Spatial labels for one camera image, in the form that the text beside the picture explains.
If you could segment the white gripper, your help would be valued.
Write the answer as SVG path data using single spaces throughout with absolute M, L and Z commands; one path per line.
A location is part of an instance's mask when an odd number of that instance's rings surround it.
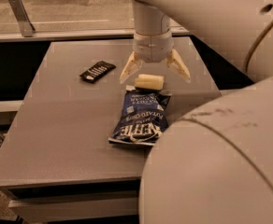
M 122 70 L 120 83 L 123 84 L 141 67 L 141 61 L 159 63 L 164 59 L 166 59 L 166 66 L 171 72 L 180 75 L 186 82 L 189 82 L 191 80 L 190 71 L 173 46 L 170 30 L 159 35 L 143 35 L 135 32 L 133 52 Z

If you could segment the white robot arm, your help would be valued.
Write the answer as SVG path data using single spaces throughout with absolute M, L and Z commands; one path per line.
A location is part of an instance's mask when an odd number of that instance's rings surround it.
M 273 224 L 273 0 L 138 1 L 253 82 L 166 130 L 144 166 L 140 223 Z

